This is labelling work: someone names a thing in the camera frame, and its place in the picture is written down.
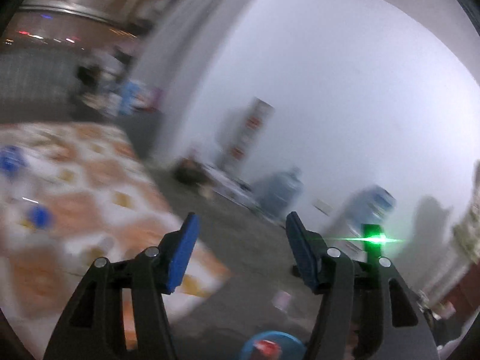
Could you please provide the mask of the blue water jug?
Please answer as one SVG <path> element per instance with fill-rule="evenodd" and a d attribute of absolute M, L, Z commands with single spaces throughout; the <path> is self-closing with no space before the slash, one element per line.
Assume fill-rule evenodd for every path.
<path fill-rule="evenodd" d="M 260 211 L 272 220 L 281 219 L 287 209 L 303 191 L 301 170 L 297 166 L 275 172 L 259 181 L 254 188 L 254 198 Z"/>

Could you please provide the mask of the grey side cabinet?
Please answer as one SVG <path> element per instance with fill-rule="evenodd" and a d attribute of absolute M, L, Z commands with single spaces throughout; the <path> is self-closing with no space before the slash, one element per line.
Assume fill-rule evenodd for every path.
<path fill-rule="evenodd" d="M 163 118 L 164 114 L 160 111 L 139 111 L 118 115 L 114 124 L 126 133 L 137 157 L 146 159 L 155 144 Z"/>

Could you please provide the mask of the grey curtain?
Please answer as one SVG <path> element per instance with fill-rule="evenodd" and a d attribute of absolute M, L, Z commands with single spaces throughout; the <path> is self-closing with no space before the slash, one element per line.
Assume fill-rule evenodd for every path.
<path fill-rule="evenodd" d="M 239 116 L 230 96 L 208 89 L 211 70 L 255 0 L 176 0 L 158 23 L 131 77 L 161 92 L 160 126 L 148 154 L 167 167 L 190 147 L 210 149 Z"/>

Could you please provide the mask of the patterned tablecloth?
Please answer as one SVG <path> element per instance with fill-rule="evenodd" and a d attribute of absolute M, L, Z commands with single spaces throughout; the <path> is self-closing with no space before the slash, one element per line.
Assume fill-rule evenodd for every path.
<path fill-rule="evenodd" d="M 96 258 L 135 257 L 182 220 L 135 156 L 125 133 L 104 124 L 1 127 L 1 144 L 22 148 L 53 215 L 46 231 L 14 218 L 1 190 L 1 311 L 41 359 L 59 316 Z"/>

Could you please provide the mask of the pepsi plastic bottle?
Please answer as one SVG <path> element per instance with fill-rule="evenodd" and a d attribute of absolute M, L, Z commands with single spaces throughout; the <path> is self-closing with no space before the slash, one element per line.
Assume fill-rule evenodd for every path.
<path fill-rule="evenodd" d="M 51 228 L 53 214 L 40 200 L 41 180 L 27 153 L 16 145 L 1 147 L 1 193 L 20 224 L 33 231 Z"/>

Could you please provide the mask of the water dispenser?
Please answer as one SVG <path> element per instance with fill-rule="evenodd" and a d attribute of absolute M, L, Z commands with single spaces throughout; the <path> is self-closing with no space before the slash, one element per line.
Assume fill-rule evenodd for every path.
<path fill-rule="evenodd" d="M 378 185 L 370 186 L 354 194 L 345 204 L 337 219 L 325 231 L 325 241 L 352 259 L 363 258 L 364 224 L 383 225 L 394 210 L 396 199 Z"/>

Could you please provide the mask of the blue trash bin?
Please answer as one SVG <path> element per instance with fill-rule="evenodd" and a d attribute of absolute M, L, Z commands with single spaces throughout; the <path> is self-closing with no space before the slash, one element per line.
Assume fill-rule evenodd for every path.
<path fill-rule="evenodd" d="M 306 345 L 282 331 L 264 331 L 252 336 L 241 348 L 237 359 L 303 359 Z"/>

